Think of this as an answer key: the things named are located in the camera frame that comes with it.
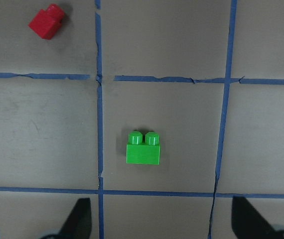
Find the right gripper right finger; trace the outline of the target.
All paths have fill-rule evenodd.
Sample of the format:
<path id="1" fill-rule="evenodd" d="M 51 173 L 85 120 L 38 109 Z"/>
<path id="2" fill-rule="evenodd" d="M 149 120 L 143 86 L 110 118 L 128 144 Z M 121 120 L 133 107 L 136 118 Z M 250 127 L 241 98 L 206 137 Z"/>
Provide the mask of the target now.
<path id="1" fill-rule="evenodd" d="M 231 226 L 238 239 L 270 239 L 276 230 L 245 197 L 232 199 Z"/>

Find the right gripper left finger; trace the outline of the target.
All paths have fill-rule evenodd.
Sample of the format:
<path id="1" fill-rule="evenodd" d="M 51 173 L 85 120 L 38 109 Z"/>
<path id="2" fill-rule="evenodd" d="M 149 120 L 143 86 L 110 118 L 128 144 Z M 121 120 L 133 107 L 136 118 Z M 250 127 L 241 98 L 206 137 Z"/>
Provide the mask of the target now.
<path id="1" fill-rule="evenodd" d="M 90 198 L 80 198 L 60 229 L 58 239 L 89 239 L 91 232 L 91 200 Z"/>

